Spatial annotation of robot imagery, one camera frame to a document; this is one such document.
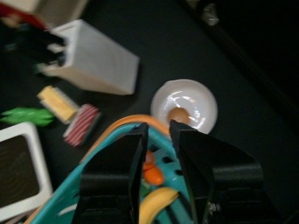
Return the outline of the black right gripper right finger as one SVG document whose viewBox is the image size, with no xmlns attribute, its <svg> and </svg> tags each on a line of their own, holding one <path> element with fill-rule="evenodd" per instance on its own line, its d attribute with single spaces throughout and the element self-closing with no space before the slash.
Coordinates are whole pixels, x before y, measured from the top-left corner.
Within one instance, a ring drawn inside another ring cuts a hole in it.
<svg viewBox="0 0 299 224">
<path fill-rule="evenodd" d="M 239 148 L 173 121 L 195 224 L 282 224 L 267 197 L 258 161 Z"/>
</svg>

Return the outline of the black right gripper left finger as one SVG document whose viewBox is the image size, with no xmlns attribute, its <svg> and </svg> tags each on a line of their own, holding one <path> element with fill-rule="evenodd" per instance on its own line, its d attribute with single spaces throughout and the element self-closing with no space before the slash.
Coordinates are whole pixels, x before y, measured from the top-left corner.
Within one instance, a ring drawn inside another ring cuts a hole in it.
<svg viewBox="0 0 299 224">
<path fill-rule="evenodd" d="M 149 124 L 134 127 L 88 161 L 71 224 L 138 224 Z"/>
</svg>

